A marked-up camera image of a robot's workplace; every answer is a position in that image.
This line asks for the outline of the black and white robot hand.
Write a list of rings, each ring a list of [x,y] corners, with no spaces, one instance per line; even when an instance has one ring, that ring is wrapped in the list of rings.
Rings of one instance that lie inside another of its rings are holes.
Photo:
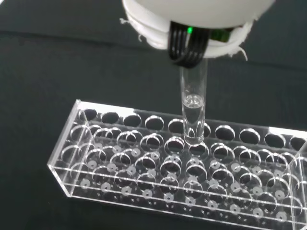
[[[177,66],[244,52],[241,44],[273,0],[124,0],[133,29]]]

